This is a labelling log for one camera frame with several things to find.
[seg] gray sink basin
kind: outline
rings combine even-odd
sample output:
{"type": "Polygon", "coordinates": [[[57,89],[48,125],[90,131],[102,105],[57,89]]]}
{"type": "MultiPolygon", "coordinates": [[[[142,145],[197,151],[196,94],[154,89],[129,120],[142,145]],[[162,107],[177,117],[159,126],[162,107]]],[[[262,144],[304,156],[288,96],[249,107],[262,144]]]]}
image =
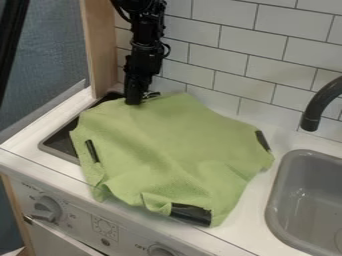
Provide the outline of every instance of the gray sink basin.
{"type": "Polygon", "coordinates": [[[285,244],[312,255],[342,255],[342,159],[309,150],[283,158],[266,222],[285,244]]]}

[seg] white tile wall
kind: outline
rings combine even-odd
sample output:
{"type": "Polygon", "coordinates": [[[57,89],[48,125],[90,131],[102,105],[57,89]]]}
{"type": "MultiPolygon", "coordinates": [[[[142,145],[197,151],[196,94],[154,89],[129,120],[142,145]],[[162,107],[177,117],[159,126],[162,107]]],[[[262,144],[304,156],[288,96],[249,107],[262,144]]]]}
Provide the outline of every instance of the white tile wall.
{"type": "Polygon", "coordinates": [[[243,75],[246,70],[247,55],[192,44],[189,63],[243,75]]]}
{"type": "Polygon", "coordinates": [[[297,0],[246,0],[247,2],[259,3],[259,4],[270,4],[276,6],[295,7],[297,0]]]}
{"type": "Polygon", "coordinates": [[[298,8],[317,12],[342,14],[340,0],[298,0],[298,8]]]}
{"type": "Polygon", "coordinates": [[[342,44],[342,17],[335,16],[329,40],[330,43],[342,44]]]}
{"type": "Polygon", "coordinates": [[[239,115],[290,130],[296,130],[298,128],[298,123],[301,118],[299,111],[247,99],[242,99],[239,115]]]}
{"type": "Polygon", "coordinates": [[[285,43],[285,36],[222,27],[220,47],[237,52],[281,59],[285,43]]]}
{"type": "MultiPolygon", "coordinates": [[[[296,130],[314,94],[342,75],[342,0],[166,1],[172,52],[153,90],[187,89],[220,113],[296,130]]],[[[116,27],[123,66],[132,35],[118,15],[116,27]]],[[[315,134],[342,141],[341,110],[342,97],[315,134]]]]}
{"type": "Polygon", "coordinates": [[[340,76],[342,76],[342,73],[319,69],[312,90],[317,92],[322,89],[323,86],[340,76]]]}
{"type": "Polygon", "coordinates": [[[310,90],[316,69],[251,56],[247,76],[310,90]]]}
{"type": "Polygon", "coordinates": [[[118,54],[118,66],[123,67],[126,64],[126,56],[129,55],[131,51],[126,49],[117,49],[118,54]]]}
{"type": "Polygon", "coordinates": [[[166,17],[165,25],[166,37],[209,46],[218,44],[219,25],[175,17],[166,17]]]}
{"type": "Polygon", "coordinates": [[[192,0],[170,0],[167,1],[166,14],[191,18],[192,0]]]}
{"type": "Polygon", "coordinates": [[[116,46],[124,49],[131,49],[130,41],[132,33],[128,30],[117,28],[116,29],[116,46]]]}
{"type": "Polygon", "coordinates": [[[236,114],[240,98],[225,93],[188,85],[187,92],[222,114],[236,114]]]}
{"type": "Polygon", "coordinates": [[[169,60],[164,61],[163,76],[206,88],[212,88],[214,81],[214,71],[212,70],[169,60]]]}
{"type": "MultiPolygon", "coordinates": [[[[277,106],[304,111],[315,95],[314,92],[277,85],[273,103],[277,106]]],[[[342,99],[335,99],[324,111],[323,116],[338,119],[342,109],[342,99]]]]}
{"type": "Polygon", "coordinates": [[[328,14],[265,5],[259,7],[255,28],[275,34],[326,40],[332,18],[328,14]]]}
{"type": "Polygon", "coordinates": [[[186,84],[162,77],[154,77],[150,90],[161,93],[185,92],[186,84]]]}
{"type": "Polygon", "coordinates": [[[284,60],[314,67],[342,71],[342,47],[290,38],[284,60]]]}
{"type": "Polygon", "coordinates": [[[171,46],[171,54],[168,59],[181,62],[188,61],[189,43],[163,38],[163,42],[171,46]]]}
{"type": "Polygon", "coordinates": [[[242,76],[216,72],[214,89],[270,103],[274,92],[274,84],[242,76]]]}
{"type": "Polygon", "coordinates": [[[253,28],[256,4],[227,0],[194,0],[193,18],[242,28],[253,28]]]}

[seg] black faucet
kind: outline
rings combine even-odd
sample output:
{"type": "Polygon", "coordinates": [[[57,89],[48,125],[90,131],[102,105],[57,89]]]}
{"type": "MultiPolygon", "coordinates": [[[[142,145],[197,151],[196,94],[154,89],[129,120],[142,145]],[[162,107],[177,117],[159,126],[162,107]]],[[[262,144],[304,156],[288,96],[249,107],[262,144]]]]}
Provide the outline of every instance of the black faucet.
{"type": "Polygon", "coordinates": [[[341,94],[342,76],[328,83],[312,98],[302,116],[300,127],[308,132],[316,131],[325,108],[341,94]]]}

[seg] black robotic arm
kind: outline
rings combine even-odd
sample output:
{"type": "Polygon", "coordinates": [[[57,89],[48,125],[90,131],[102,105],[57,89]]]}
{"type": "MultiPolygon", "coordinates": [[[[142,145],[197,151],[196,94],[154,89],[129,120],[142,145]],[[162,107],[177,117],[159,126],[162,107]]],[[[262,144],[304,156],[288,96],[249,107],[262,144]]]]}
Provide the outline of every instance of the black robotic arm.
{"type": "Polygon", "coordinates": [[[126,104],[139,105],[148,94],[152,77],[160,73],[170,46],[160,41],[164,36],[165,0],[111,0],[119,15],[131,23],[132,52],[124,67],[126,104]]]}

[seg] green towel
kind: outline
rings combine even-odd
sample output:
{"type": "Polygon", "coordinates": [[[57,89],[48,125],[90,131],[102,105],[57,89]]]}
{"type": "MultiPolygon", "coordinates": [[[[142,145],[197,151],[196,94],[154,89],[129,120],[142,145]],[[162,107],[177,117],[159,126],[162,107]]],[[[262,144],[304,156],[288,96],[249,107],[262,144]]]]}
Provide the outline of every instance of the green towel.
{"type": "MultiPolygon", "coordinates": [[[[272,165],[257,130],[184,93],[140,106],[124,99],[102,103],[81,114],[71,137],[91,185],[164,215],[171,214],[172,204],[199,207],[210,211],[211,226],[217,226],[248,182],[272,165]]],[[[93,191],[95,199],[105,199],[106,193],[93,191]]]]}

